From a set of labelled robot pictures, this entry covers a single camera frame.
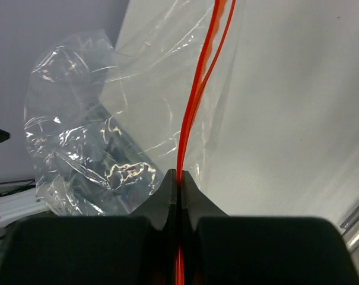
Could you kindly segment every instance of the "crinkled plastic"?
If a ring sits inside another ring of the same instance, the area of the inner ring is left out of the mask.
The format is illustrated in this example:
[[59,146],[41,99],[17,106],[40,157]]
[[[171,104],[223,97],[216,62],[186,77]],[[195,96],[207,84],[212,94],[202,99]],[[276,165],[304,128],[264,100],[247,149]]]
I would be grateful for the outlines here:
[[[177,0],[120,50],[103,31],[78,33],[37,62],[25,106],[26,141],[38,195],[56,214],[129,214],[175,167],[212,8],[213,1]],[[187,148],[185,169],[199,187],[221,124],[242,8],[235,9]]]

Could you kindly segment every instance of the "white wall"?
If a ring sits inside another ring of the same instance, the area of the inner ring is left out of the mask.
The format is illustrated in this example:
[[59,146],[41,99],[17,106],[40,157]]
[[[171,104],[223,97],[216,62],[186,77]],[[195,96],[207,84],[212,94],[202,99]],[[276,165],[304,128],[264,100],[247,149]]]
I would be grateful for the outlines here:
[[[120,42],[168,3],[132,0]],[[247,0],[211,176],[229,214],[344,219],[359,199],[359,0]]]

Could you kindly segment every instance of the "transparent plastic film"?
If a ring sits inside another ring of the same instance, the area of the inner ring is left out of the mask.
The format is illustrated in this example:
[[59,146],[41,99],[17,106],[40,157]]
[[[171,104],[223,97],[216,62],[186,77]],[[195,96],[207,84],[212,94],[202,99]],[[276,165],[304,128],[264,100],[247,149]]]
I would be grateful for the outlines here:
[[[242,9],[237,1],[187,144],[184,168],[199,187],[223,117]],[[69,36],[41,56],[31,72],[25,132],[38,195],[56,214],[129,214],[176,167],[213,10],[214,1],[177,0],[118,50],[103,31],[92,31]],[[227,16],[220,19],[205,74]]]

